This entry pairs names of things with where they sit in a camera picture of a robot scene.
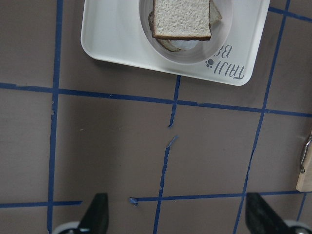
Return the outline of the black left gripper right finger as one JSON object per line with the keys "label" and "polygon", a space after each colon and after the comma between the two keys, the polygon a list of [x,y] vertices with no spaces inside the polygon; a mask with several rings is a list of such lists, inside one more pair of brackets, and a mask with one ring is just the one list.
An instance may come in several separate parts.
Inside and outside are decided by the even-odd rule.
{"label": "black left gripper right finger", "polygon": [[287,234],[288,226],[259,193],[246,195],[246,226],[251,234]]}

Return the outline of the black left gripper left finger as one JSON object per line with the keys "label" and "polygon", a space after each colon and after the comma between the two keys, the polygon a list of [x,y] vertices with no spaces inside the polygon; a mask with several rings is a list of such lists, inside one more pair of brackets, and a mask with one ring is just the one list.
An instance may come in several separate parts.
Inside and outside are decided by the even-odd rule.
{"label": "black left gripper left finger", "polygon": [[105,234],[109,226],[108,195],[94,196],[77,229],[79,234]]}

